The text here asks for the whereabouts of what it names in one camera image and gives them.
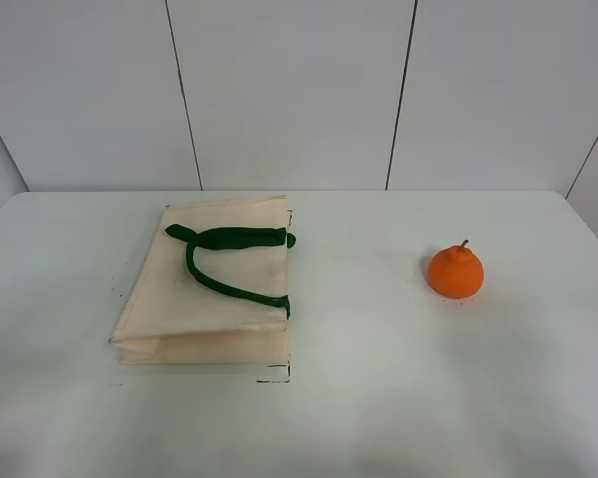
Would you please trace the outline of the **white linen bag green handles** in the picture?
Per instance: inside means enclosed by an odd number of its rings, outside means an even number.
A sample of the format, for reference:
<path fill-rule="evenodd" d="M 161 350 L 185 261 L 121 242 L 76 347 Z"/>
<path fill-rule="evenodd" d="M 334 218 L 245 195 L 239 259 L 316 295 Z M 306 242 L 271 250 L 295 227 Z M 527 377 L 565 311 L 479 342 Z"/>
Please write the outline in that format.
<path fill-rule="evenodd" d="M 286 365 L 291 219 L 285 196 L 167 206 L 109 338 L 121 362 Z"/>

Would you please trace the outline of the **orange with stem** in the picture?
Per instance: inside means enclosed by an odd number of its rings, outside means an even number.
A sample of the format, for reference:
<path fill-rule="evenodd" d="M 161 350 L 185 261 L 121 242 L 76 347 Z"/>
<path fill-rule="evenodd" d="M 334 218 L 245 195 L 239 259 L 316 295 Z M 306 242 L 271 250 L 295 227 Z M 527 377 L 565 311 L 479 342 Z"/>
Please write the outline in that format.
<path fill-rule="evenodd" d="M 468 247 L 469 240 L 441 249 L 427 268 L 429 286 L 450 299 L 465 299 L 483 286 L 485 272 L 480 259 Z"/>

